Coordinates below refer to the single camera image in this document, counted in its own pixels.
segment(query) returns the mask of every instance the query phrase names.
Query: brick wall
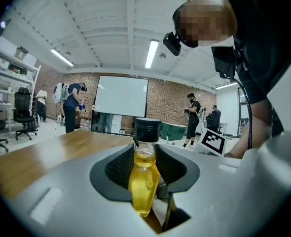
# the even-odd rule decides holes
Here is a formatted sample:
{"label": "brick wall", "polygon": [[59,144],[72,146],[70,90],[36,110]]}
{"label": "brick wall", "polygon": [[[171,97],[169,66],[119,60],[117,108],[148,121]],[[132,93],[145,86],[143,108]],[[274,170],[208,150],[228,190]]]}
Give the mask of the brick wall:
{"label": "brick wall", "polygon": [[[41,69],[38,74],[38,78],[35,85],[35,95],[42,89],[44,84],[47,85],[47,99],[46,101],[46,115],[54,118],[56,115],[56,104],[53,102],[53,89],[59,83],[62,82],[64,74],[56,71],[45,63],[37,60],[35,67],[38,68],[41,65]],[[57,108],[57,115],[60,114],[59,106]]]}
{"label": "brick wall", "polygon": [[[92,104],[99,77],[109,76],[110,74],[77,73],[63,75],[43,63],[41,63],[41,65],[42,67],[36,83],[36,91],[38,92],[43,84],[47,85],[47,115],[50,117],[55,116],[55,104],[52,101],[52,92],[54,86],[58,82],[63,81],[64,83],[74,83],[82,81],[86,84],[88,89],[87,92],[80,91],[80,97],[84,99],[86,104],[86,116],[91,118]],[[128,77],[129,75],[112,74],[112,76]],[[207,113],[212,111],[213,105],[216,104],[216,95],[184,84],[149,78],[146,112],[147,118],[160,119],[167,123],[187,125],[182,111],[184,108],[190,106],[190,103],[187,100],[187,95],[189,93],[195,94],[201,107],[207,109]],[[132,122],[132,117],[123,116],[121,126],[123,128],[131,128]]]}

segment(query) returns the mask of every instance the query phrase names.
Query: fluorescent light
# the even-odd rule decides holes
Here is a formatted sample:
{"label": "fluorescent light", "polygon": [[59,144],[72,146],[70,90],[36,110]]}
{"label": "fluorescent light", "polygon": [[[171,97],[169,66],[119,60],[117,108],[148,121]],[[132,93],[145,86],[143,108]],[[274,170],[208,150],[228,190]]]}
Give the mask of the fluorescent light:
{"label": "fluorescent light", "polygon": [[6,27],[5,22],[2,21],[2,22],[0,23],[0,26],[1,26],[2,28],[5,28],[5,27]]}
{"label": "fluorescent light", "polygon": [[65,63],[67,63],[69,66],[73,66],[74,64],[68,61],[65,57],[63,57],[60,53],[58,53],[55,49],[52,49],[51,52],[56,55],[58,58],[63,60]]}
{"label": "fluorescent light", "polygon": [[222,88],[226,88],[226,87],[233,86],[233,85],[236,85],[236,84],[238,84],[238,83],[234,82],[234,83],[231,83],[231,84],[227,84],[227,85],[224,85],[224,86],[217,87],[216,89],[222,89]]}
{"label": "fluorescent light", "polygon": [[156,52],[158,45],[159,45],[158,40],[153,40],[153,39],[151,40],[150,47],[149,47],[149,53],[147,54],[147,59],[146,59],[146,63],[145,63],[146,69],[151,68],[152,61],[154,59],[154,55],[155,55],[155,52]]}

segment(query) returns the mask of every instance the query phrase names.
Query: bottle holder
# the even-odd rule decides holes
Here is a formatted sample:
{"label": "bottle holder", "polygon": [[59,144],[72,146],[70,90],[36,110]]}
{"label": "bottle holder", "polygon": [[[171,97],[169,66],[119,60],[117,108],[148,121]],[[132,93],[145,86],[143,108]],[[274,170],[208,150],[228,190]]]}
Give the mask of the bottle holder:
{"label": "bottle holder", "polygon": [[[170,198],[172,193],[187,191],[199,178],[199,167],[191,160],[155,145],[156,167],[165,185],[157,188],[158,198]],[[113,201],[132,202],[128,191],[129,177],[134,166],[134,145],[95,163],[90,181],[95,190]]]}

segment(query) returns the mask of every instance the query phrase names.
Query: black pants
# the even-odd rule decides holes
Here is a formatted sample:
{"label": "black pants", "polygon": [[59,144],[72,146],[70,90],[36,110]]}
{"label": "black pants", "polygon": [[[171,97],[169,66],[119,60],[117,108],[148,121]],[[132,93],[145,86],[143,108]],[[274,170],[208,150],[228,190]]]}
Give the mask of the black pants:
{"label": "black pants", "polygon": [[73,132],[75,127],[75,109],[63,105],[66,117],[66,133]]}
{"label": "black pants", "polygon": [[199,119],[197,121],[194,121],[188,124],[186,139],[190,140],[191,138],[196,137],[196,127],[198,126],[198,124],[199,124]]}
{"label": "black pants", "polygon": [[43,119],[43,121],[46,120],[46,106],[38,101],[38,114],[39,117]]}

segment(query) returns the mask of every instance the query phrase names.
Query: yellow liquid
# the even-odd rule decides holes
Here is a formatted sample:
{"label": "yellow liquid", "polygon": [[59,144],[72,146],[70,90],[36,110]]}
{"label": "yellow liquid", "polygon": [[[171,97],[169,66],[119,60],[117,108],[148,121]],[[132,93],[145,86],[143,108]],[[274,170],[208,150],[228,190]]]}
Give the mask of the yellow liquid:
{"label": "yellow liquid", "polygon": [[155,155],[135,152],[135,165],[130,174],[128,190],[132,193],[132,205],[141,217],[146,217],[150,212],[158,182]]}

